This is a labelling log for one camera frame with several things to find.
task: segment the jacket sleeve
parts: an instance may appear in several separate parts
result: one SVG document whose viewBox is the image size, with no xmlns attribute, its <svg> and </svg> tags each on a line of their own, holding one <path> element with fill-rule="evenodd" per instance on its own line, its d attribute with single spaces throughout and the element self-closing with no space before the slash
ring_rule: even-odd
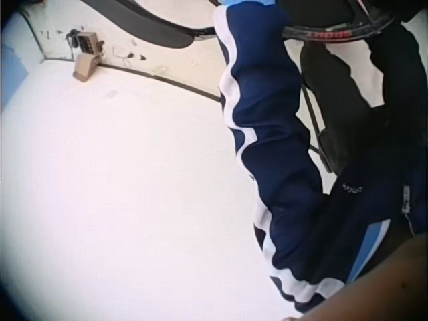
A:
<svg viewBox="0 0 428 321">
<path fill-rule="evenodd" d="M 220 91 L 237 161 L 257 187 L 255 233 L 270 276 L 283 296 L 312 295 L 288 269 L 304 241 L 323 195 L 310 159 L 310 135 L 297 119 L 300 74 L 282 40 L 285 13 L 276 5 L 243 2 L 220 6 L 215 30 L 227 67 Z"/>
</svg>

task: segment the navy blue tracksuit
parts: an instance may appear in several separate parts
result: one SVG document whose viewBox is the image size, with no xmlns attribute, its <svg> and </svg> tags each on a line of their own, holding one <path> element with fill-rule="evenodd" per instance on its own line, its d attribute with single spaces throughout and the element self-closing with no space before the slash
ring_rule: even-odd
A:
<svg viewBox="0 0 428 321">
<path fill-rule="evenodd" d="M 355 280 L 402 215 L 412 233 L 427 231 L 427 148 L 368 150 L 323 195 L 296 117 L 301 79 L 283 11 L 248 2 L 220 6 L 214 19 L 224 119 L 257 190 L 255 235 L 281 295 L 305 312 Z"/>
</svg>

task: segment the person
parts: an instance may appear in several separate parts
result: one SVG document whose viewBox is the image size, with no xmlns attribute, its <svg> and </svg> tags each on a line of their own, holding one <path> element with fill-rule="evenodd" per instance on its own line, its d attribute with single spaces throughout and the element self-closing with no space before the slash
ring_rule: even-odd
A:
<svg viewBox="0 0 428 321">
<path fill-rule="evenodd" d="M 302 78 L 282 39 L 287 13 L 274 0 L 221 3 L 221 104 L 237 161 L 257 191 L 255 236 L 280 294 L 306 313 L 359 289 L 357 279 L 372 280 L 400 246 L 426 237 L 427 75 L 404 27 L 368 40 L 384 74 L 385 112 L 374 116 L 350 68 L 322 45 L 304 46 L 302 74 L 342 164 L 324 195 L 308 129 L 296 117 Z"/>
</svg>

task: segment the navy blue sleeve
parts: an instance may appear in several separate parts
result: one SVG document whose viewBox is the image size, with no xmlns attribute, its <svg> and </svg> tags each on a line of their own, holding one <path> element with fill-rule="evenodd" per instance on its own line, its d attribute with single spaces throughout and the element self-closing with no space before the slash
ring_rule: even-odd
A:
<svg viewBox="0 0 428 321">
<path fill-rule="evenodd" d="M 218 7 L 214 20 L 227 62 L 224 119 L 258 191 L 256 237 L 283 296 L 307 302 L 316 288 L 293 277 L 288 258 L 310 232 L 323 194 L 309 131 L 296 117 L 301 79 L 282 40 L 287 18 L 276 5 L 243 2 Z"/>
</svg>

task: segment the skin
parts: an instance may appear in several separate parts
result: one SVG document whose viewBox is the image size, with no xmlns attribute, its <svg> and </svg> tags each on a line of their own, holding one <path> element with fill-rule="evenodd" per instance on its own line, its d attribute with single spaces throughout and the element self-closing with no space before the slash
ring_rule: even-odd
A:
<svg viewBox="0 0 428 321">
<path fill-rule="evenodd" d="M 298 320 L 428 320 L 427 243 L 427 234 L 406 241 L 374 270 Z"/>
</svg>

